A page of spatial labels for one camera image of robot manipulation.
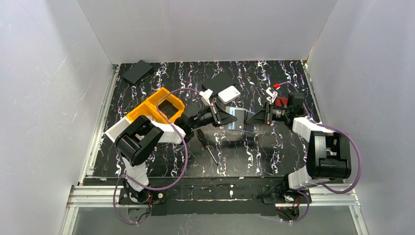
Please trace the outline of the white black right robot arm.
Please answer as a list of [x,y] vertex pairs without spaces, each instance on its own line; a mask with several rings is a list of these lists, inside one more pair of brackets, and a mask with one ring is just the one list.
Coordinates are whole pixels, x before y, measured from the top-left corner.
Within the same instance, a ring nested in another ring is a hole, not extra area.
[[291,92],[286,102],[276,106],[266,101],[262,109],[246,120],[246,124],[270,125],[283,122],[289,130],[308,142],[306,165],[286,176],[284,187],[299,190],[330,180],[347,179],[351,174],[349,140],[305,115],[304,95]]

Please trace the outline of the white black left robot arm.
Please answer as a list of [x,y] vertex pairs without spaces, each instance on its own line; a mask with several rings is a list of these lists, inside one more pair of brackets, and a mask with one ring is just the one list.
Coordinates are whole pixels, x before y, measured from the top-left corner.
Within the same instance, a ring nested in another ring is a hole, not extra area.
[[158,144],[185,144],[194,136],[194,130],[211,124],[214,127],[237,121],[237,117],[212,103],[198,108],[188,106],[175,120],[167,124],[139,115],[116,138],[115,146],[126,166],[126,187],[140,193],[149,188],[145,162]]

